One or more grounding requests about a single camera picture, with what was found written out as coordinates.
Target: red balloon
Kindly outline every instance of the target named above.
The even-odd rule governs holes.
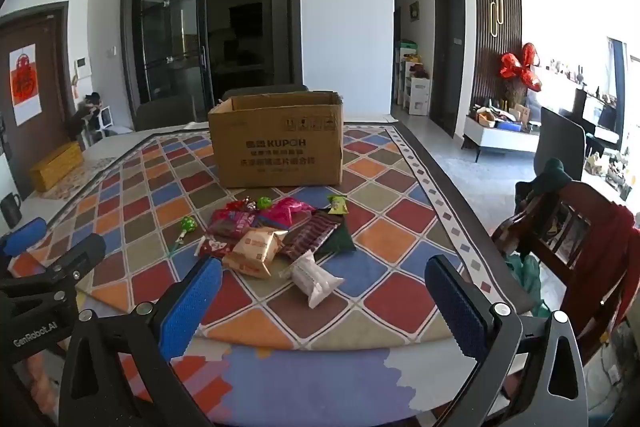
[[[522,66],[518,57],[513,53],[505,53],[502,58],[502,69],[500,70],[500,76],[503,78],[511,78],[512,76],[518,76],[522,71]]]
[[[529,87],[530,90],[540,92],[540,90],[542,89],[542,82],[540,82],[538,76],[529,68],[525,68],[524,70],[522,70],[522,74],[520,75],[520,77],[525,86]]]
[[[533,65],[534,60],[536,60],[536,47],[531,42],[527,42],[522,47],[522,65],[527,68]]]

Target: metal screw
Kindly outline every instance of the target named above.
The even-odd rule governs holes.
[[[498,302],[497,304],[494,304],[494,310],[498,315],[501,315],[502,317],[511,315],[511,308],[509,308],[504,302]]]
[[[154,306],[150,302],[140,302],[140,304],[136,306],[136,313],[138,315],[148,315],[153,309]]]
[[[560,310],[558,310],[557,312],[554,312],[554,318],[556,321],[562,322],[562,323],[565,323],[569,320],[569,317],[567,316],[567,314],[564,312],[561,312]]]
[[[82,310],[78,315],[80,322],[90,321],[92,317],[94,317],[94,311],[89,309]]]

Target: brown door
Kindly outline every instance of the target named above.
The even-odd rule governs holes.
[[[42,14],[0,26],[0,112],[6,129],[4,141],[8,143],[5,153],[22,198],[33,192],[29,169],[69,141],[62,105],[65,99],[60,93],[62,43],[57,42],[58,24],[56,16]]]

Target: black mug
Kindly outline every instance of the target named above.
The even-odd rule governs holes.
[[[4,220],[10,229],[16,227],[22,219],[22,213],[20,211],[21,204],[22,200],[20,199],[20,196],[13,192],[7,194],[0,201],[0,211],[2,212]]]

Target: white snack package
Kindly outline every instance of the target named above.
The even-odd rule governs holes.
[[[291,277],[294,284],[309,297],[311,309],[318,306],[344,279],[334,277],[327,270],[318,266],[311,250],[298,257],[280,274],[280,277]]]

